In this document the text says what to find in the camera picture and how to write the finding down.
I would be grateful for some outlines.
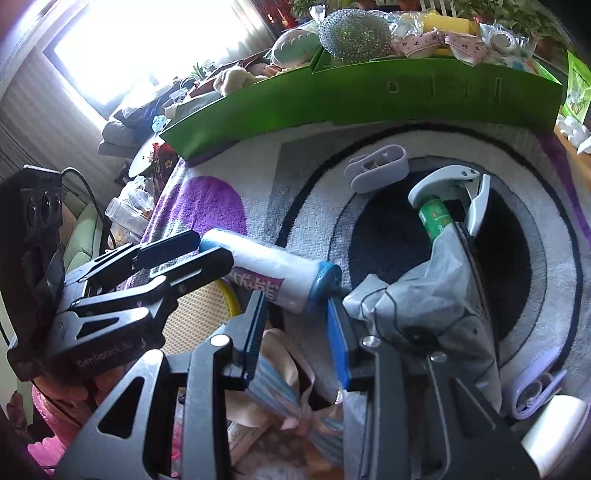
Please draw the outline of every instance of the green label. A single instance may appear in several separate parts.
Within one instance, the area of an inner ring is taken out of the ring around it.
[[[453,222],[447,207],[440,199],[431,199],[425,203],[418,211],[418,217],[421,219],[431,242],[434,242],[441,235],[443,229]]]

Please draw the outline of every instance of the plush toy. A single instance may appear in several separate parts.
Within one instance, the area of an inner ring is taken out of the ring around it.
[[[280,36],[271,51],[271,60],[283,69],[289,69],[310,61],[320,47],[318,35],[294,28]]]
[[[256,82],[260,82],[266,78],[267,77],[264,75],[254,76],[242,67],[233,66],[224,70],[217,76],[213,83],[213,88],[222,96],[226,97],[231,93],[237,92],[244,87],[254,85]]]

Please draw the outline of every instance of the rug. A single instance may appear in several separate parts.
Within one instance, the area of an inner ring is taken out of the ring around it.
[[[354,156],[399,144],[410,175],[378,192],[353,194],[343,169]],[[213,158],[180,161],[144,241],[187,228],[221,227],[339,264],[343,286],[368,273],[388,283],[429,258],[430,242],[408,204],[410,189],[449,164],[491,175],[476,240],[495,325],[501,381],[558,345],[563,393],[591,400],[591,195],[559,140],[492,124],[314,124],[242,141]],[[450,206],[461,220],[461,209]],[[139,285],[147,275],[136,276]],[[334,400],[339,388],[326,320],[284,313],[285,330]]]

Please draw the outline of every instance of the green cushion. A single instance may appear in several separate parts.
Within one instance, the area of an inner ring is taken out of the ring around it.
[[[82,252],[88,256],[93,257],[93,246],[95,243],[95,231],[99,216],[96,213],[94,205],[88,205],[78,217],[74,226],[74,231],[66,246],[64,252],[64,266],[66,271],[72,270],[70,264],[74,260],[76,254]]]
[[[74,258],[72,259],[72,261],[70,262],[70,265],[66,269],[66,273],[69,273],[72,270],[75,270],[78,267],[81,267],[82,265],[84,265],[85,263],[88,263],[89,261],[90,261],[90,256],[86,255],[84,252],[78,252],[76,255],[74,255]]]

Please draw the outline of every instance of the purple stripe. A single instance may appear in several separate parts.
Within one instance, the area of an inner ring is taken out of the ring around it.
[[[591,248],[591,228],[589,228],[587,219],[583,214],[583,209],[579,202],[579,197],[577,196],[577,190],[573,183],[569,158],[567,156],[568,153],[556,135],[538,135],[537,137],[544,152],[548,155],[548,158],[558,173],[558,177],[560,178],[560,181],[569,196],[570,203],[573,206],[574,214],[576,215],[579,225],[583,230],[583,234],[587,239],[587,243]]]

